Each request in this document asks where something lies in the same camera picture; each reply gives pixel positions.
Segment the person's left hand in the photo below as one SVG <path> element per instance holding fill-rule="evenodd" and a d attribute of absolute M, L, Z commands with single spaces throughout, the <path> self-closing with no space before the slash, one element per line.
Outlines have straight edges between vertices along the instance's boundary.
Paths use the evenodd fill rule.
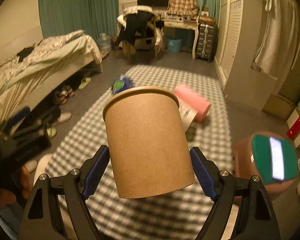
<path fill-rule="evenodd" d="M 15 174 L 6 177 L 0 182 L 0 186 L 3 186 L 0 188 L 0 210 L 13 203 L 18 203 L 25 209 L 32 191 L 30 174 L 25 166 L 19 168 Z"/>

